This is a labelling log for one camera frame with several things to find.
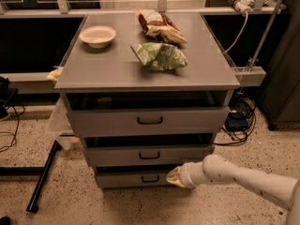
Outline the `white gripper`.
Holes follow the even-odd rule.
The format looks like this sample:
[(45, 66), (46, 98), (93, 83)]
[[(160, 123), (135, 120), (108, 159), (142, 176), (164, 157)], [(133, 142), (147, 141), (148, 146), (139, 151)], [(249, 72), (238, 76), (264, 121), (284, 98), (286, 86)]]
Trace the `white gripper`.
[(192, 172), (196, 164), (193, 162), (184, 163), (177, 166), (166, 175), (166, 181), (180, 188), (195, 188), (197, 184), (192, 180)]

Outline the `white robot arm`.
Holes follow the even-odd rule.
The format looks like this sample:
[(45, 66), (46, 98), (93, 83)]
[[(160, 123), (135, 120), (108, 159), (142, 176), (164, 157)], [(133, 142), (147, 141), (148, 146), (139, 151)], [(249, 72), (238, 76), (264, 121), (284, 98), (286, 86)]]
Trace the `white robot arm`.
[(300, 179), (252, 170), (224, 157), (209, 155), (201, 162), (177, 166), (167, 174), (166, 180), (180, 188), (235, 183), (286, 209), (285, 225), (300, 225)]

